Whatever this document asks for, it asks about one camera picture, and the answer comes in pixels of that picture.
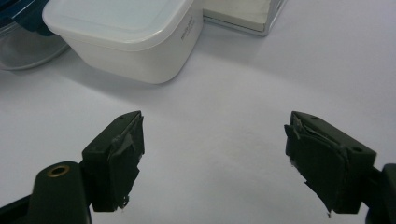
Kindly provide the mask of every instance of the white plastic container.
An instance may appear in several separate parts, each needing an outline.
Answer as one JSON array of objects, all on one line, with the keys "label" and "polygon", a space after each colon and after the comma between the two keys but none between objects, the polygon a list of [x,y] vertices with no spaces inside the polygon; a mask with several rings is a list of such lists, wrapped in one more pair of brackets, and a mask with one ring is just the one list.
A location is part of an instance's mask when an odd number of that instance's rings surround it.
[{"label": "white plastic container", "polygon": [[162,83],[189,57],[202,11],[201,0],[56,0],[43,19],[87,64]]}]

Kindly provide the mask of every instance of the white table surface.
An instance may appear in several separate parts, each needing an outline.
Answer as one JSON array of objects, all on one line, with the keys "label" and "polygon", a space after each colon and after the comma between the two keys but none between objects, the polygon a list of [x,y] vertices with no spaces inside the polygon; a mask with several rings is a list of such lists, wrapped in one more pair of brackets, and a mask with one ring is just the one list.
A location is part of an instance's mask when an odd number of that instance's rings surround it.
[{"label": "white table surface", "polygon": [[265,38],[209,23],[177,77],[149,85],[101,72],[73,50],[0,72],[0,205],[82,149],[116,116],[141,110],[146,155],[131,202],[93,223],[358,224],[327,217],[290,166],[283,125],[319,116],[396,162],[396,4],[293,0]]}]

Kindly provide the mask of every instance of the clear plastic container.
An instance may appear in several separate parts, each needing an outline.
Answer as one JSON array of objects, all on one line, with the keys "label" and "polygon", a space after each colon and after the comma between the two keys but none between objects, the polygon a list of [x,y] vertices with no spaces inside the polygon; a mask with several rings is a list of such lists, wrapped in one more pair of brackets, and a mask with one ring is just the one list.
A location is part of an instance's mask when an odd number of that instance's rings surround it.
[{"label": "clear plastic container", "polygon": [[68,49],[58,35],[29,32],[15,21],[0,28],[0,69],[22,70],[46,63]]}]

